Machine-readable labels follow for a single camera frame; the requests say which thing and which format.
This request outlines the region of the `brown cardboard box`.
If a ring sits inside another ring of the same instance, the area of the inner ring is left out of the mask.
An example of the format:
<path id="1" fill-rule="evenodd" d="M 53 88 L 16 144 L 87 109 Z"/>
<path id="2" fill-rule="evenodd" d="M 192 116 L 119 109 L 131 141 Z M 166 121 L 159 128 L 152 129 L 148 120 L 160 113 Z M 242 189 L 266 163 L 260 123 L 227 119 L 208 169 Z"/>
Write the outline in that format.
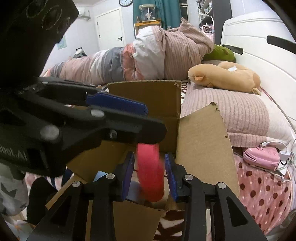
<path id="1" fill-rule="evenodd" d="M 210 103 L 185 118 L 181 113 L 181 84 L 178 81 L 139 81 L 109 85 L 109 91 L 146 104 L 152 117 L 162 120 L 166 135 L 158 143 L 165 168 L 165 155 L 171 153 L 175 163 L 182 165 L 203 183 L 216 185 L 224 182 L 238 196 L 238 180 L 234 157 L 226 128 L 218 106 Z M 125 161 L 128 152 L 136 158 L 137 145 L 115 141 L 102 141 L 96 148 L 86 150 L 72 158 L 68 168 L 82 178 L 82 183 L 93 182 L 98 171 L 112 173 Z M 172 198 L 164 191 L 161 204 Z M 149 208 L 137 203 L 113 203 L 115 240 L 152 240 L 160 226 L 164 210 Z M 185 210 L 178 213 L 184 228 Z M 86 239 L 90 239 L 91 210 L 88 210 Z"/>

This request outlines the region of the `green plush toy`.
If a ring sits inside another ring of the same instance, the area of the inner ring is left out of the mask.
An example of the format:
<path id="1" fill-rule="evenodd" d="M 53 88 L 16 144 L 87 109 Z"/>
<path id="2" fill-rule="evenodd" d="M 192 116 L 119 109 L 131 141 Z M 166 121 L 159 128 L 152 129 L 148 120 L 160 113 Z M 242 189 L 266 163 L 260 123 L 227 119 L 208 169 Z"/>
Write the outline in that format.
<path id="1" fill-rule="evenodd" d="M 232 50 L 220 45 L 215 45 L 213 51 L 203 57 L 203 61 L 211 60 L 234 62 L 235 55 Z"/>

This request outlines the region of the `rolled pink grey quilt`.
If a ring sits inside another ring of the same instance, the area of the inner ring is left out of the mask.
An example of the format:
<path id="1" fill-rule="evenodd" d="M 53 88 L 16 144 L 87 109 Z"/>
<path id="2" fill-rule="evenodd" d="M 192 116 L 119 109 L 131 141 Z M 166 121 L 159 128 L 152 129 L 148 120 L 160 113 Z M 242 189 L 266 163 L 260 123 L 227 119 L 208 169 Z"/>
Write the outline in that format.
<path id="1" fill-rule="evenodd" d="M 148 26 L 124 47 L 72 58 L 49 68 L 56 77 L 95 86 L 140 80 L 186 80 L 188 70 L 201 64 L 214 43 L 185 19 L 178 28 Z"/>

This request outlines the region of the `white door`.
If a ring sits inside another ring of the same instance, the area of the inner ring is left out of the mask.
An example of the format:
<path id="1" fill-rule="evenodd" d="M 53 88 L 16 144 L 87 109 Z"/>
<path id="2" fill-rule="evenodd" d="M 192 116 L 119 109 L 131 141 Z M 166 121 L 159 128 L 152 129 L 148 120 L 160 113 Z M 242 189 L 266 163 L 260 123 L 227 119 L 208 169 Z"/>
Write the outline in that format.
<path id="1" fill-rule="evenodd" d="M 119 9 L 98 15 L 96 29 L 100 50 L 125 46 L 125 34 Z"/>

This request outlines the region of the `grey star patterned cloth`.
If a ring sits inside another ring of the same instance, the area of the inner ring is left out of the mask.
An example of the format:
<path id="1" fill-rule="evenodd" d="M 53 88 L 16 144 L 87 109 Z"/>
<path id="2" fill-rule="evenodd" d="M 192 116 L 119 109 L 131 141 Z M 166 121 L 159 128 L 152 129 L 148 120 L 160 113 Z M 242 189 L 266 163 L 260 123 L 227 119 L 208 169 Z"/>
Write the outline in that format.
<path id="1" fill-rule="evenodd" d="M 1 164 L 1 214 L 16 216 L 28 203 L 25 173 Z"/>

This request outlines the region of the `red tape roll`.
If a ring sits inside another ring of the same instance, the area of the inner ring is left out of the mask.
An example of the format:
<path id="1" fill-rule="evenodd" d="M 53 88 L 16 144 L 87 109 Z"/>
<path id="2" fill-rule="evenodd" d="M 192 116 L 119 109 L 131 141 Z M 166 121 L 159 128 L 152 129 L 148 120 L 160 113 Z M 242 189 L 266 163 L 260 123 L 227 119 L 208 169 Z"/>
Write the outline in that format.
<path id="1" fill-rule="evenodd" d="M 158 144 L 137 145 L 137 177 L 145 199 L 158 202 L 164 195 L 164 163 Z"/>

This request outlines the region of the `light blue rectangular box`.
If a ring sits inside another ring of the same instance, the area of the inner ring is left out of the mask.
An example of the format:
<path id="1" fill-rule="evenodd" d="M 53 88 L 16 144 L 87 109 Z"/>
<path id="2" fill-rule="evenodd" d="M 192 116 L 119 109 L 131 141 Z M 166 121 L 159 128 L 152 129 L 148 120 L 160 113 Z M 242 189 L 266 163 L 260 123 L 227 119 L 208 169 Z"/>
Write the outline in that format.
<path id="1" fill-rule="evenodd" d="M 105 176 L 107 173 L 102 172 L 102 171 L 98 171 L 93 179 L 93 182 L 96 182 L 98 179 L 100 179 L 101 177 Z"/>

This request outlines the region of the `pink polka dot sheet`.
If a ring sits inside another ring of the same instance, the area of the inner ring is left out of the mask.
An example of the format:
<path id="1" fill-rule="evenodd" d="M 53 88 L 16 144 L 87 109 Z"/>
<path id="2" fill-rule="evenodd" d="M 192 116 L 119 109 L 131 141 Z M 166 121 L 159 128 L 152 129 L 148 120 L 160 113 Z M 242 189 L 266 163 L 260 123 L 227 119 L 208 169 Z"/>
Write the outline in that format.
<path id="1" fill-rule="evenodd" d="M 295 171 L 283 178 L 248 165 L 234 153 L 239 184 L 239 200 L 267 235 L 295 211 Z"/>

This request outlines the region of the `pink ribbed pillow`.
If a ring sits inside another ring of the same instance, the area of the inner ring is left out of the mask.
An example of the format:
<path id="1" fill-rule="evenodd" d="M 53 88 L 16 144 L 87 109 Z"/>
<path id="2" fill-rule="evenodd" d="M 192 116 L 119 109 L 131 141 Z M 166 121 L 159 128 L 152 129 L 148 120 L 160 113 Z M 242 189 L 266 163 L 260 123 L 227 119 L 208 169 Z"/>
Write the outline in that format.
<path id="1" fill-rule="evenodd" d="M 231 145 L 257 147 L 262 142 L 293 142 L 292 128 L 276 104 L 260 89 L 260 95 L 207 88 L 188 81 L 181 116 L 192 114 L 210 103 L 218 106 Z"/>

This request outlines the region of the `teal curtain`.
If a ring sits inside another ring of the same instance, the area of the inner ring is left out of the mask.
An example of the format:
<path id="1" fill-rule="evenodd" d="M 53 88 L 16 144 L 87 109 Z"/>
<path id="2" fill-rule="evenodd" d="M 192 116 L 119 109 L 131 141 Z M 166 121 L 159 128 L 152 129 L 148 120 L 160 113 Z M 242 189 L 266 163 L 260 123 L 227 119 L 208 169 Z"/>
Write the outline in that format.
<path id="1" fill-rule="evenodd" d="M 142 4 L 154 4 L 156 6 L 156 16 L 162 20 L 164 29 L 179 27 L 182 16 L 178 0 L 134 0 L 133 23 L 136 23 L 137 16 L 140 16 L 139 6 Z"/>

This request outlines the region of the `white bed headboard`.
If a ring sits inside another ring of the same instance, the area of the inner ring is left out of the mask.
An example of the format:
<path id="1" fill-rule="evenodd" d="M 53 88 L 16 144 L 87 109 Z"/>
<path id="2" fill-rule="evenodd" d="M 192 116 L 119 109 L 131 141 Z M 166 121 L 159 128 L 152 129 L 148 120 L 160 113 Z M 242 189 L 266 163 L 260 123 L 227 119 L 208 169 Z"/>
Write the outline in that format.
<path id="1" fill-rule="evenodd" d="M 224 23 L 221 44 L 236 62 L 255 71 L 261 86 L 295 124 L 295 40 L 273 11 L 257 11 Z"/>

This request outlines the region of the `wall clock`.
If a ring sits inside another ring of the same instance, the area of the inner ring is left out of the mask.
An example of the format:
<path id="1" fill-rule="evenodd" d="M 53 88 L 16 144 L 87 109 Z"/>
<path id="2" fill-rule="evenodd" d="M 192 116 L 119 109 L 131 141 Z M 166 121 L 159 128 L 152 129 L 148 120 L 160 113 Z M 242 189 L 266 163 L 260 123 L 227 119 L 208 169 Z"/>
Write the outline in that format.
<path id="1" fill-rule="evenodd" d="M 128 7 L 133 4 L 133 0 L 119 0 L 119 5 L 121 7 Z"/>

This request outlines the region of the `orange plush toy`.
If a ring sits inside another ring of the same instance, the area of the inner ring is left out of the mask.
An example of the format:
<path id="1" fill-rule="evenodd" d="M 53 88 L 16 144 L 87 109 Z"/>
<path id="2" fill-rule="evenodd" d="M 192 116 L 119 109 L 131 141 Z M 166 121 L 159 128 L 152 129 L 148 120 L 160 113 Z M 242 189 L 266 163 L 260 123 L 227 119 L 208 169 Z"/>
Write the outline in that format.
<path id="1" fill-rule="evenodd" d="M 189 69 L 188 77 L 191 82 L 207 88 L 260 95 L 261 81 L 259 75 L 237 63 L 222 61 L 218 65 L 199 64 Z"/>

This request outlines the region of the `pink small pouch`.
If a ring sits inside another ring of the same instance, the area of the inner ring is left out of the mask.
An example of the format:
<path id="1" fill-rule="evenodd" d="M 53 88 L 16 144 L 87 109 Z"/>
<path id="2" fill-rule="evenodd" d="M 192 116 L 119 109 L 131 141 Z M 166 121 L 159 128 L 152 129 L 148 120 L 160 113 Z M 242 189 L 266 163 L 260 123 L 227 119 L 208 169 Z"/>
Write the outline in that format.
<path id="1" fill-rule="evenodd" d="M 243 160 L 253 166 L 274 171 L 280 163 L 280 156 L 275 147 L 244 148 Z"/>

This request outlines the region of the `yellow wooden shelf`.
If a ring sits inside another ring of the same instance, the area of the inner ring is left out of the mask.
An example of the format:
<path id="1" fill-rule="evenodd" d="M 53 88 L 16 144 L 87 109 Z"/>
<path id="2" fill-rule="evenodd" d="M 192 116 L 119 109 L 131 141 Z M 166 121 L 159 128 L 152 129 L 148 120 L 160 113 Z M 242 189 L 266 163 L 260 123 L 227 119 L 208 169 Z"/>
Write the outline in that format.
<path id="1" fill-rule="evenodd" d="M 150 21 L 150 22 L 135 23 L 134 24 L 134 35 L 137 36 L 138 33 L 143 28 L 146 28 L 146 27 L 149 27 L 149 26 L 159 26 L 159 27 L 161 27 L 162 26 L 162 23 L 161 23 L 161 21 Z"/>

